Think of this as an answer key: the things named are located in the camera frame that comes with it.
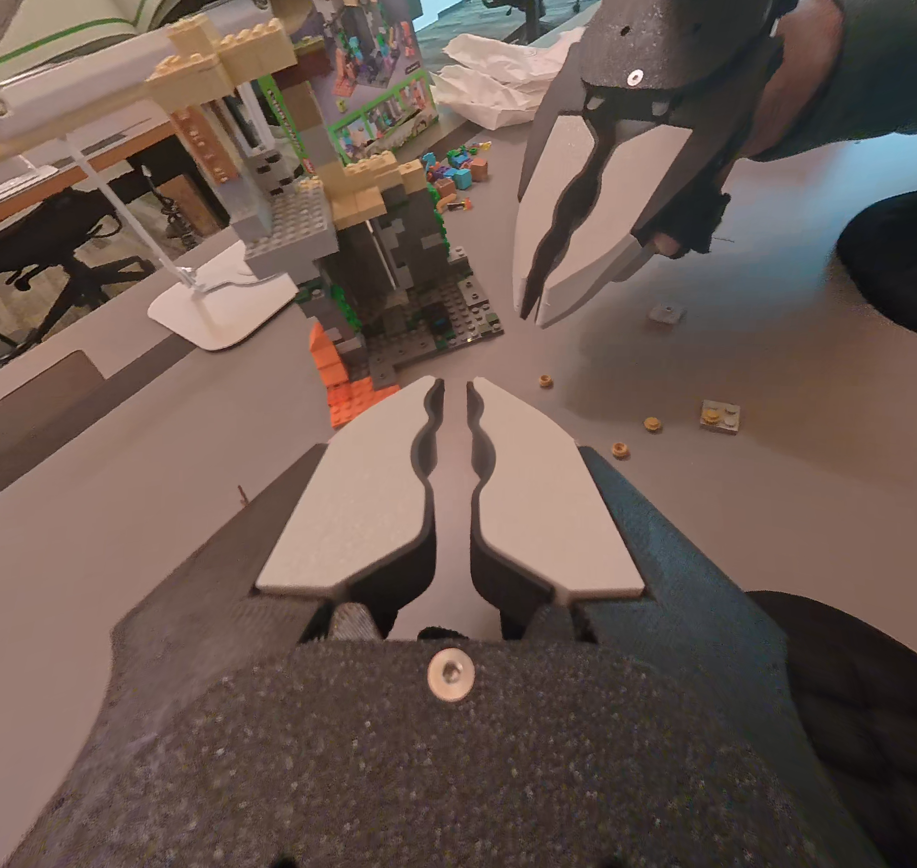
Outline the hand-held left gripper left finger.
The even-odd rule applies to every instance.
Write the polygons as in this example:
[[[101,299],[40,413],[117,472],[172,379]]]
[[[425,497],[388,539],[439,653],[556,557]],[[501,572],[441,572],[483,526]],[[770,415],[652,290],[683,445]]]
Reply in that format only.
[[[418,597],[435,575],[429,475],[444,381],[418,379],[335,434],[256,579],[303,597]]]

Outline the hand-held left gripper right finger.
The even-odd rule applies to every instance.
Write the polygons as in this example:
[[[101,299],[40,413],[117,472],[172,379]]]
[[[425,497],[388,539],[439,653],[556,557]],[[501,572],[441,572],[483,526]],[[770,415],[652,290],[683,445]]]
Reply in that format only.
[[[574,438],[488,381],[468,382],[472,580],[489,602],[636,599],[645,581]]]

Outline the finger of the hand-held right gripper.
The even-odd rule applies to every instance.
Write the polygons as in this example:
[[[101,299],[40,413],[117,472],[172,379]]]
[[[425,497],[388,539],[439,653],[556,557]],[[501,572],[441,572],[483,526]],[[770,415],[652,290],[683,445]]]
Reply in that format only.
[[[533,280],[533,260],[549,235],[557,204],[582,172],[594,147],[594,137],[580,116],[559,116],[544,146],[519,204],[513,235],[513,306],[522,311],[526,284]],[[531,315],[536,321],[559,321],[576,312],[600,290],[600,259],[586,263],[570,252],[562,254],[557,267],[535,291]]]
[[[602,171],[598,200],[573,231],[559,266],[547,275],[535,323],[546,328],[578,311],[651,257],[632,229],[692,130],[654,126],[616,146]]]

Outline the grey brick castle model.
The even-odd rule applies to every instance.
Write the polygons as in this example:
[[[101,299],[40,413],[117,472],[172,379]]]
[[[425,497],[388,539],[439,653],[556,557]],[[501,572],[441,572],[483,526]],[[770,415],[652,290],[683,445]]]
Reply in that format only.
[[[465,252],[448,243],[418,159],[383,152],[345,165],[303,91],[294,103],[315,172],[300,174],[258,80],[251,98],[233,93],[217,116],[269,201],[272,232],[226,211],[239,243],[223,254],[239,250],[257,278],[286,273],[295,283],[289,304],[313,321],[309,351],[337,430],[396,393],[398,370],[500,335],[501,322]]]

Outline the wooden desk with black legs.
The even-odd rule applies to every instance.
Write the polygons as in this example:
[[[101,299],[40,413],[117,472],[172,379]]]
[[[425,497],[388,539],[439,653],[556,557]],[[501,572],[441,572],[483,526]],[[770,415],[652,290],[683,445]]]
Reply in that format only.
[[[70,139],[98,173],[111,179],[129,170],[128,157],[173,134],[165,112],[153,102],[143,101],[72,131]],[[2,224],[68,187],[90,188],[86,174],[58,139],[2,159],[1,171]]]

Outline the person's right hand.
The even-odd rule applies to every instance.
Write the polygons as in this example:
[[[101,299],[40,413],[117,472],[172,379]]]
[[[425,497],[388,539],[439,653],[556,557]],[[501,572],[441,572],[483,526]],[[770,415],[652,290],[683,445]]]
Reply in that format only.
[[[842,11],[833,0],[800,0],[778,21],[776,34],[783,61],[758,103],[744,158],[782,141],[828,81],[842,48]]]

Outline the pile of colourful toy figures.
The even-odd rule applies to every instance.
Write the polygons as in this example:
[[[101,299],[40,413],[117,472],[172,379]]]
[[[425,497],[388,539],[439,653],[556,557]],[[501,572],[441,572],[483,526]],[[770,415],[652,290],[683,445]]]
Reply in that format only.
[[[453,148],[441,159],[431,151],[421,155],[428,191],[440,214],[473,208],[472,188],[490,177],[486,156],[491,145],[492,141],[481,139]]]

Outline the crumpled white paper bags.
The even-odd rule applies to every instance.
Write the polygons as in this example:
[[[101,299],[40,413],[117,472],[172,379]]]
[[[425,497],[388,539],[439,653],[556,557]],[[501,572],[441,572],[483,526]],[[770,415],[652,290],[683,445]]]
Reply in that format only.
[[[433,76],[434,101],[490,131],[529,123],[583,32],[564,31],[545,48],[460,34],[444,49],[451,63]]]

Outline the green toy set box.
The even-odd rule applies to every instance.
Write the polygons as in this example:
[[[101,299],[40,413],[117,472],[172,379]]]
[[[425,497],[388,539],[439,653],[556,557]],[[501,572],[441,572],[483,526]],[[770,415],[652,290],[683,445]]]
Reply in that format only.
[[[300,174],[314,174],[305,118],[310,91],[339,158],[354,163],[394,151],[438,120],[409,0],[269,0],[296,55],[291,69],[254,84]]]

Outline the white book stand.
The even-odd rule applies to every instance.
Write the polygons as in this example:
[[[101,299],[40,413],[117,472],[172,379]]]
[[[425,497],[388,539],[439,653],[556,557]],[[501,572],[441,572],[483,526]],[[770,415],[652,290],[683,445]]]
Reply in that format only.
[[[253,14],[242,14],[241,5],[241,0],[220,3],[203,14],[220,35],[236,34],[257,25]],[[295,283],[286,273],[257,278],[239,250],[219,255],[197,270],[177,265],[70,139],[72,131],[133,104],[149,101],[159,106],[145,90],[145,81],[162,60],[175,53],[166,36],[167,27],[3,81],[2,159],[22,155],[51,139],[60,140],[86,180],[134,227],[175,279],[150,304],[149,318],[196,347],[221,351],[245,340],[285,308],[296,294]],[[246,102],[254,94],[252,82],[233,93],[240,93]],[[256,229],[270,234],[269,201],[251,176],[243,148],[218,117],[218,107],[228,96],[165,114],[230,216],[252,220]]]

